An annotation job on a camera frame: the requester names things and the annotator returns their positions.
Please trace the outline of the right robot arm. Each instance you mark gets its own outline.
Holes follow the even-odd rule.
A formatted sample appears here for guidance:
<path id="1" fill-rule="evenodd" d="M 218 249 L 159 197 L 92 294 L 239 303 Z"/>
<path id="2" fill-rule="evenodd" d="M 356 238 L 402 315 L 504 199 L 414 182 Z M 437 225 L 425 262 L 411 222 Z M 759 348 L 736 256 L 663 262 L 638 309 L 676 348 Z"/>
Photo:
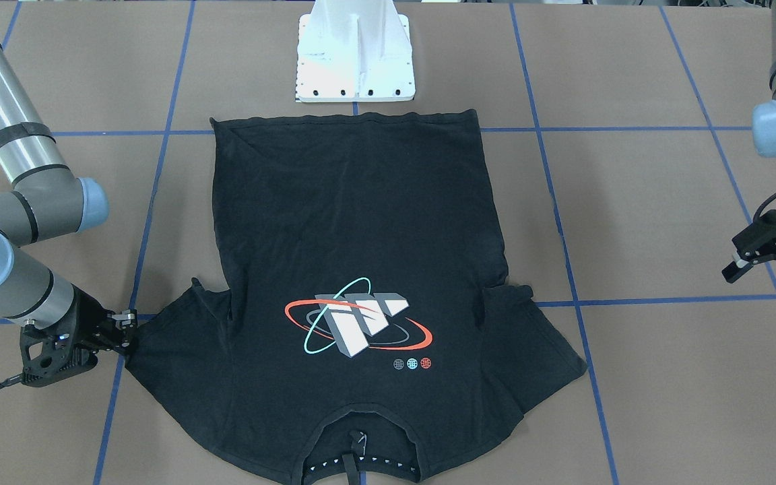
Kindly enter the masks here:
<path id="1" fill-rule="evenodd" d="M 22 369 L 8 380 L 45 387 L 93 369 L 98 353 L 127 355 L 137 316 L 104 308 L 24 247 L 98 227 L 110 215 L 94 179 L 76 177 L 0 43 L 0 317 L 20 328 Z"/>

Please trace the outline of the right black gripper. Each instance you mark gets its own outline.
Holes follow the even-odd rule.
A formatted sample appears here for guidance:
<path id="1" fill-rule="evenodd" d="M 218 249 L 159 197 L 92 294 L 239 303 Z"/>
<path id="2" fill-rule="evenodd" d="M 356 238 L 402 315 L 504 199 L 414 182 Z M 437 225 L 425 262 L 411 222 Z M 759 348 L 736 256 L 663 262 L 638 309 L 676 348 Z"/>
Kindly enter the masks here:
<path id="1" fill-rule="evenodd" d="M 98 365 L 101 351 L 127 355 L 137 347 L 137 328 L 137 310 L 112 313 L 75 288 L 62 319 L 45 329 L 26 325 L 21 330 L 20 383 L 38 388 L 76 377 Z"/>

